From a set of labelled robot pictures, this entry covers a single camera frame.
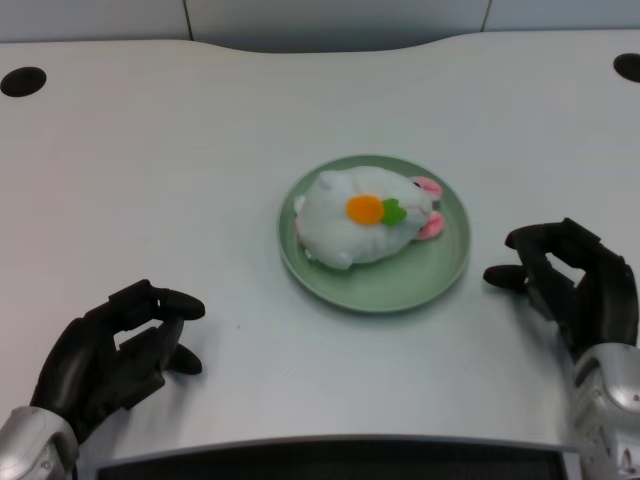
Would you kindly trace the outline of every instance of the black hole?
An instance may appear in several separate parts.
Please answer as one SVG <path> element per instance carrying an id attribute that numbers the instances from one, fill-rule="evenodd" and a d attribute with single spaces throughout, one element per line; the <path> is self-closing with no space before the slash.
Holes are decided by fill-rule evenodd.
<path id="1" fill-rule="evenodd" d="M 613 68 L 621 77 L 640 83 L 640 55 L 623 53 L 613 61 Z"/>
<path id="2" fill-rule="evenodd" d="M 37 67 L 23 67 L 8 73 L 0 82 L 0 91 L 9 97 L 26 97 L 40 90 L 47 74 Z"/>

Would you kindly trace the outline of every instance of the plush toy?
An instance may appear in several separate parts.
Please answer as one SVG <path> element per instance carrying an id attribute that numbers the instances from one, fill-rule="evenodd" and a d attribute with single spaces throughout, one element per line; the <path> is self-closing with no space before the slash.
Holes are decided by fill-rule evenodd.
<path id="1" fill-rule="evenodd" d="M 433 202 L 441 196 L 442 188 L 426 177 L 379 167 L 328 170 L 295 199 L 296 231 L 310 258 L 346 270 L 439 235 L 444 218 Z"/>

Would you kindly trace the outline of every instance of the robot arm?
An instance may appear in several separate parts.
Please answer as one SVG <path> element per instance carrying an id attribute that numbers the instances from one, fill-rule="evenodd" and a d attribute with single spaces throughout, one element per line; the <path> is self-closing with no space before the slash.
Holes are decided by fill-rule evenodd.
<path id="1" fill-rule="evenodd" d="M 638 296 L 631 268 L 570 219 L 515 230 L 506 245 L 522 265 L 486 270 L 497 287 L 529 295 L 558 323 L 575 362 L 572 420 L 589 480 L 640 478 L 640 350 Z M 546 254 L 585 275 L 577 285 Z"/>
<path id="2" fill-rule="evenodd" d="M 162 373 L 202 372 L 178 343 L 185 320 L 205 314 L 202 302 L 142 280 L 71 322 L 49 353 L 31 405 L 0 429 L 0 480 L 67 477 L 78 445 L 113 412 L 133 408 L 164 385 Z M 162 320 L 122 343 L 113 336 Z"/>

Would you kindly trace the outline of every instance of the green plate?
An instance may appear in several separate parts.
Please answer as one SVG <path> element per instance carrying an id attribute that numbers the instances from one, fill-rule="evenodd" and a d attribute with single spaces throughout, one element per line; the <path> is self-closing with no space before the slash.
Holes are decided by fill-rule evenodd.
<path id="1" fill-rule="evenodd" d="M 433 240 L 411 242 L 400 253 L 349 270 L 333 270 L 312 261 L 298 242 L 293 200 L 307 192 L 324 170 L 371 165 L 407 177 L 425 176 L 444 189 L 436 210 L 445 218 L 444 232 Z M 428 302 L 444 292 L 462 273 L 471 246 L 471 227 L 462 202 L 441 178 L 405 160 L 376 155 L 346 157 L 321 165 L 302 177 L 289 191 L 278 219 L 278 240 L 285 264 L 309 290 L 340 307 L 360 312 L 396 312 Z"/>

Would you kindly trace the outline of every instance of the table surface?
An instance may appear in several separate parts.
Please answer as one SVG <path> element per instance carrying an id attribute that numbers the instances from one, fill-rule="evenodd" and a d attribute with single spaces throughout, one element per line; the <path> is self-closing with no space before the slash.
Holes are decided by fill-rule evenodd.
<path id="1" fill-rule="evenodd" d="M 65 325 L 141 278 L 207 305 L 205 365 L 83 448 L 99 465 L 326 434 L 570 442 L 564 351 L 526 299 L 482 282 L 514 228 L 565 216 L 640 269 L 640 31 L 492 33 L 378 53 L 271 55 L 181 41 L 0 46 L 0 414 L 29 401 Z M 305 292 L 278 255 L 289 187 L 382 154 L 445 179 L 473 229 L 451 291 L 369 317 Z"/>

